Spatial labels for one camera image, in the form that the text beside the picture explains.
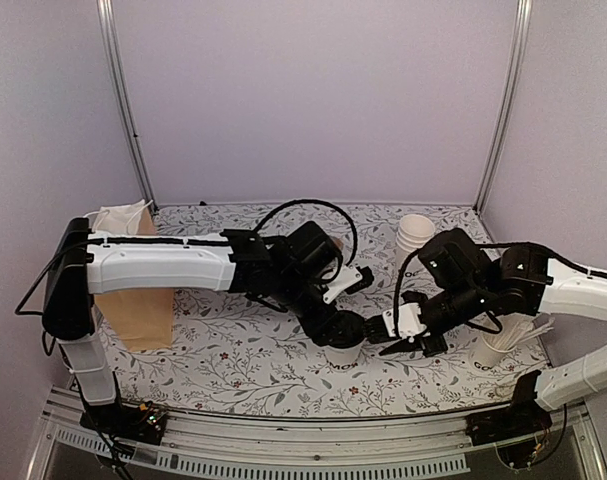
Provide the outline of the black plastic cup lid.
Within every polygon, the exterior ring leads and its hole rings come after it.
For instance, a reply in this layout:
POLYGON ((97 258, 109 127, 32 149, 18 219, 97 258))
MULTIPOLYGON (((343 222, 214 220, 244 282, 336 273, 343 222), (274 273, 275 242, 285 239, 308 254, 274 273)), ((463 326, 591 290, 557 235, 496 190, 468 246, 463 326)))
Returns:
POLYGON ((341 312, 323 340, 324 346, 347 349, 364 341, 364 319, 351 312, 341 312))

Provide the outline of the white paper coffee cup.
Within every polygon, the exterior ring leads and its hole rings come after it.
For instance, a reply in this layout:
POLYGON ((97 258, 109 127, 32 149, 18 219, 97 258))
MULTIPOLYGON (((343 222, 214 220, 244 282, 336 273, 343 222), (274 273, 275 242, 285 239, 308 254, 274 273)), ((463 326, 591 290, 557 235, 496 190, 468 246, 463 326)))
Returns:
POLYGON ((336 348, 326 346, 323 348, 327 364, 332 371, 344 372, 357 365, 361 353, 361 345, 357 344, 349 348, 336 348))

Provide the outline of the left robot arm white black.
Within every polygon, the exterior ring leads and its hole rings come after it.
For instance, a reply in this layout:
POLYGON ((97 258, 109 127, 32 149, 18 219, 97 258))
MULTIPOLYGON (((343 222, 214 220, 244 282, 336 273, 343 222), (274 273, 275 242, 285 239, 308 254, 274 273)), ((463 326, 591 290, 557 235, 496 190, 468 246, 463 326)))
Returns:
POLYGON ((373 282, 370 270, 352 267, 313 221, 285 236, 226 229, 204 237, 117 237, 75 218, 44 273, 42 325, 60 343, 94 419, 111 434, 124 433, 132 415, 95 332, 96 295, 157 288, 243 294, 293 314, 315 345, 348 350, 363 342, 364 319, 336 299, 373 282))

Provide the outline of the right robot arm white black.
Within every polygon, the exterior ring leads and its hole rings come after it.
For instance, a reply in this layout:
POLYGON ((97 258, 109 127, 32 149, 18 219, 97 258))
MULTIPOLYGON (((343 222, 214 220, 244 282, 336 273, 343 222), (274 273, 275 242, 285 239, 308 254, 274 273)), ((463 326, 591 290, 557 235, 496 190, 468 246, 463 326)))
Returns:
POLYGON ((485 314, 492 321, 510 314, 571 315, 607 321, 607 271, 574 263, 532 242, 475 243, 462 229, 443 231, 414 252, 440 293, 396 288, 391 309, 365 323, 370 343, 388 353, 410 352, 426 340, 470 324, 485 314))

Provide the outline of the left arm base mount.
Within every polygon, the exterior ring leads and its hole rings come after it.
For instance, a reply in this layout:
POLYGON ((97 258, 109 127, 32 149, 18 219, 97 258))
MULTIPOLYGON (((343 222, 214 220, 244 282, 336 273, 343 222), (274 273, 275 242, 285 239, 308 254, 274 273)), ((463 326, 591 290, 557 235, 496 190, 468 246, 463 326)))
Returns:
POLYGON ((153 402, 138 406, 115 401, 109 405, 93 406, 82 400, 80 425, 103 435, 160 445, 167 424, 167 411, 153 402))

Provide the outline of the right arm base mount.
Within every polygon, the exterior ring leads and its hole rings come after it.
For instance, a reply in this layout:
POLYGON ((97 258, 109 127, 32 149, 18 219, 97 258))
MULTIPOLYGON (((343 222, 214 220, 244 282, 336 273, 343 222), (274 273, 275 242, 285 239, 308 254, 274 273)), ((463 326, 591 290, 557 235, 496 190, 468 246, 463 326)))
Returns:
POLYGON ((514 470, 536 463, 553 425, 550 413, 534 401, 473 413, 465 421, 472 444, 494 444, 501 463, 514 470))

